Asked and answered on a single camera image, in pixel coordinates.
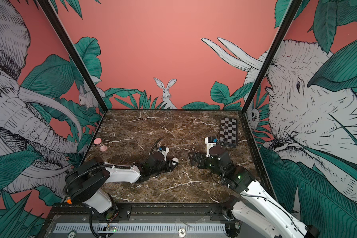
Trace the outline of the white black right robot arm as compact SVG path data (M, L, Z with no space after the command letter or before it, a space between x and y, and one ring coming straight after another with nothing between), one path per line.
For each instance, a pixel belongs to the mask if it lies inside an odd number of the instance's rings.
M229 153L220 145L205 154L190 152L192 166L209 169L220 177L221 183L238 193L223 205L224 217L239 220L266 238L317 238L320 231L306 225L286 211L260 182L245 168L235 165Z

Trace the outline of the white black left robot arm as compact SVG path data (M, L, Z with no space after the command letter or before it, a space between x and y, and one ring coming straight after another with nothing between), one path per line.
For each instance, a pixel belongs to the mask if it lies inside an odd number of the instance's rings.
M105 163L95 157L74 169L65 177L63 193L72 204L86 204L103 214L116 210L115 202L101 187L106 183L141 183L161 173L172 172L179 164L178 158L167 158L168 150L154 152L142 163L131 166Z

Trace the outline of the white round earbud case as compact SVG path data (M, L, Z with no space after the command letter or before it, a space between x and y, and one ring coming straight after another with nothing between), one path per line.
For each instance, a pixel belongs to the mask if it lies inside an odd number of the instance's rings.
M176 158L176 157L174 157L174 158L171 160L171 164L172 164L173 166L177 166L178 163L179 163L179 160L178 160L178 158Z

